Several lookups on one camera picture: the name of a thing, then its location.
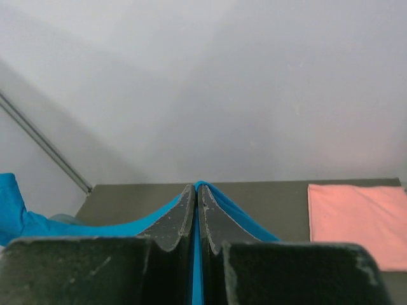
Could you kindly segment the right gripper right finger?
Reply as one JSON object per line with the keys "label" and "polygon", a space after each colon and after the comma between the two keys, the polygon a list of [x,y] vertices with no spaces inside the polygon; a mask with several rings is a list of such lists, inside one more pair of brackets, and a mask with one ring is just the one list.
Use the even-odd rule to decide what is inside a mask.
{"label": "right gripper right finger", "polygon": [[376,262],[349,243],[266,241],[198,189],[205,304],[390,304]]}

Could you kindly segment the blue t shirt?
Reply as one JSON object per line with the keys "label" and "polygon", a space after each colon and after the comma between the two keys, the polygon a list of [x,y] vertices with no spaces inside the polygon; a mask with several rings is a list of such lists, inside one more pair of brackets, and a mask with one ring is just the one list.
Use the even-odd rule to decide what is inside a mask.
{"label": "blue t shirt", "polygon": [[[176,204],[180,195],[141,220],[107,227],[77,226],[50,220],[42,215],[27,211],[16,178],[12,174],[3,174],[1,176],[1,244],[6,248],[14,241],[25,238],[134,237],[168,212]],[[195,214],[191,261],[192,301],[190,304],[205,304],[202,293],[200,232]]]}

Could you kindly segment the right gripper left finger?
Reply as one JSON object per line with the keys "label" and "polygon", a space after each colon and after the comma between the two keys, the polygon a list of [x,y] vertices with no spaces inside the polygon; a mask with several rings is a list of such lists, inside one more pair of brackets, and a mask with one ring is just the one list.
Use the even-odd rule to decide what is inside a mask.
{"label": "right gripper left finger", "polygon": [[195,188],[126,238],[30,238],[1,254],[2,304],[190,304]]}

